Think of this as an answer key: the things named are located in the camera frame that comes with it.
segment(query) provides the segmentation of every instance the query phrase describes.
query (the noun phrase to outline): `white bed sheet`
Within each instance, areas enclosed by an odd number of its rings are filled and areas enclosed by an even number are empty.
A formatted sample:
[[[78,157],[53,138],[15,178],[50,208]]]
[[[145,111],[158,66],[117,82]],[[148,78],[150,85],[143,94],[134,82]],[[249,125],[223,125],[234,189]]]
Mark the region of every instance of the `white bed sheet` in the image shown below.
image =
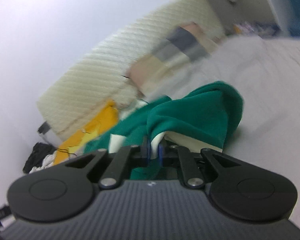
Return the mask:
[[[300,40],[231,38],[149,99],[164,94],[182,98],[216,80],[237,88],[245,102],[242,121],[224,153],[289,178],[298,190],[290,220],[300,227]]]

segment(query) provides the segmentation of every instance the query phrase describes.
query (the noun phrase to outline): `white wall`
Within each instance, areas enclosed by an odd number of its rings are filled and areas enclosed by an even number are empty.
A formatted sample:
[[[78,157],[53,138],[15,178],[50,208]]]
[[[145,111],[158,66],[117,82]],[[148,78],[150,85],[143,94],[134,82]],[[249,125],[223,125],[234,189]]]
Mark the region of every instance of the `white wall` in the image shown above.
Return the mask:
[[[293,18],[290,0],[267,0],[274,18],[280,26],[284,36],[290,36],[288,28]]]
[[[223,27],[229,32],[233,32],[233,24],[247,20],[242,14],[239,3],[232,5],[228,0],[208,0],[212,9],[217,14]]]
[[[39,140],[38,97],[97,42],[168,1],[0,0],[0,203]]]

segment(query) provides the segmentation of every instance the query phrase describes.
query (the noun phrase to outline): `green towel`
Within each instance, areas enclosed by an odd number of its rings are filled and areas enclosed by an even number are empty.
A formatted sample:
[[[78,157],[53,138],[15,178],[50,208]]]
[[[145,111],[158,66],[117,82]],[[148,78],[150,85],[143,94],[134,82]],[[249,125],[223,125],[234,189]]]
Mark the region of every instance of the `green towel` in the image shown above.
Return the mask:
[[[145,135],[153,141],[166,131],[222,149],[241,120],[242,108],[243,100],[232,86],[214,82],[192,91],[182,99],[171,100],[165,96],[138,109],[98,140],[88,142],[84,153],[108,148],[111,134],[125,136],[121,146],[127,146],[140,145]],[[148,168],[134,169],[130,178],[153,179],[159,169],[158,162],[151,161]]]

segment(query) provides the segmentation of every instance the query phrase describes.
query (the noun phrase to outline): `yellow cloth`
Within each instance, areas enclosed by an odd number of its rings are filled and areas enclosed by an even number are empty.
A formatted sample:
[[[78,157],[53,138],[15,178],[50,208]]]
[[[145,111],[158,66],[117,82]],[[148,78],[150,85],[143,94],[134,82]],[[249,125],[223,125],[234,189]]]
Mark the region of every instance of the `yellow cloth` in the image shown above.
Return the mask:
[[[59,146],[59,149],[66,149],[69,153],[74,153],[88,141],[98,137],[115,126],[118,123],[118,120],[118,110],[115,108],[115,102],[113,100],[108,100],[105,107],[82,129],[77,130],[72,136],[64,141]],[[68,153],[58,150],[53,165],[63,162],[68,157]]]

